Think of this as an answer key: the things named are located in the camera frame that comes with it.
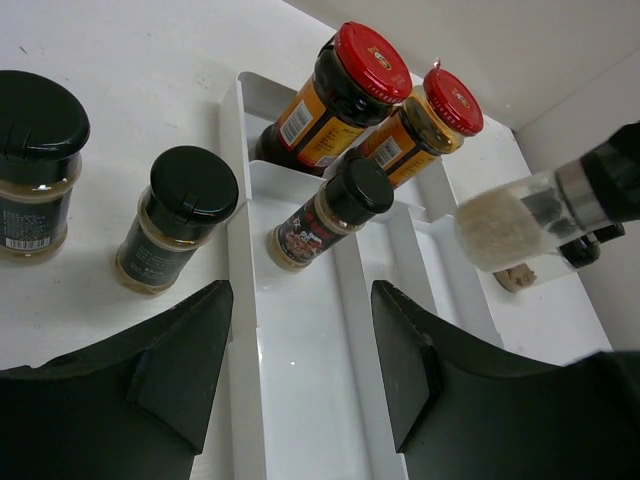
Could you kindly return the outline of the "red-lid sauce jar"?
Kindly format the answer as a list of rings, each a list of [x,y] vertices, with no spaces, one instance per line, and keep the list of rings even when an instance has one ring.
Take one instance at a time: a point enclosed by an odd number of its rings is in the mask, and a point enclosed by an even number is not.
[[[396,48],[373,28],[346,22],[321,48],[313,73],[291,103],[261,133],[255,157],[321,177],[412,88]]]
[[[480,133],[484,116],[467,86],[434,66],[421,85],[355,148],[383,169],[394,188]]]

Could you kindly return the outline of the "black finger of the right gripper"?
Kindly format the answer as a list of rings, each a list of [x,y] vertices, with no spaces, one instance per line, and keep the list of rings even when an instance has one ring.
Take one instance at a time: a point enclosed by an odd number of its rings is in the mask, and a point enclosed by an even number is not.
[[[639,122],[621,127],[585,154],[580,164],[610,221],[639,219]]]

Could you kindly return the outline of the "black-label spice bottle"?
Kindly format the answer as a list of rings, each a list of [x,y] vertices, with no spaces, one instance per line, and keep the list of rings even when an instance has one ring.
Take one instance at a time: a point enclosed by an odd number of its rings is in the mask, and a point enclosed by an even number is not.
[[[190,145],[161,153],[114,258],[120,282],[144,295],[169,289],[238,201],[236,177],[215,153]]]
[[[62,85],[1,72],[1,254],[42,260],[66,240],[90,122]]]

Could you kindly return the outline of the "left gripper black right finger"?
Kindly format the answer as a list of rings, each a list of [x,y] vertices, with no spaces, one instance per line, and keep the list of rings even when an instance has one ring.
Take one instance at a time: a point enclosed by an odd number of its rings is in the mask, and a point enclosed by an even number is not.
[[[372,285],[394,445],[412,479],[635,479],[639,355],[554,366],[496,347]]]

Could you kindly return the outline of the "clear-lid salt grinder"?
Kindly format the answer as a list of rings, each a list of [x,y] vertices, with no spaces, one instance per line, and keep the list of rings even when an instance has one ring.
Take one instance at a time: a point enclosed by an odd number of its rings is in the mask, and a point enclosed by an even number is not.
[[[489,273],[615,223],[578,160],[478,194],[457,207],[454,220],[462,250]]]

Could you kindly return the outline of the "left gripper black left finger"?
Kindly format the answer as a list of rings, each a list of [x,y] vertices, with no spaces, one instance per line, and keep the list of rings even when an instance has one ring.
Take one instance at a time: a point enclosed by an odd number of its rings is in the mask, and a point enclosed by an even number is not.
[[[85,348],[1,374],[5,479],[187,479],[204,449],[234,295],[215,281]]]

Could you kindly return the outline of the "white divided organizer tray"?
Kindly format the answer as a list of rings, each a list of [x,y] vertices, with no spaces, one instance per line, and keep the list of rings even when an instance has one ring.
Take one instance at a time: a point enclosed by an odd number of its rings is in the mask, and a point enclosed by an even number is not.
[[[529,173],[511,131],[496,121],[404,184],[389,212],[310,267],[278,267],[268,237],[321,183],[253,155],[258,135],[293,97],[284,85],[242,72],[219,111],[221,150],[241,195],[227,227],[236,478],[406,477],[371,316],[377,279],[482,340],[535,360],[564,365],[610,348],[578,276],[512,295],[455,243],[458,203]]]

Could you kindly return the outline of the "red-label black-cap spice bottle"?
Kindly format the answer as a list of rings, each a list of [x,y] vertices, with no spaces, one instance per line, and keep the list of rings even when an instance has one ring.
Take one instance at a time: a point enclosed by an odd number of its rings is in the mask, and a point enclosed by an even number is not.
[[[285,270],[304,269],[393,203],[394,188],[383,169],[356,157],[273,229],[268,243],[271,258]]]

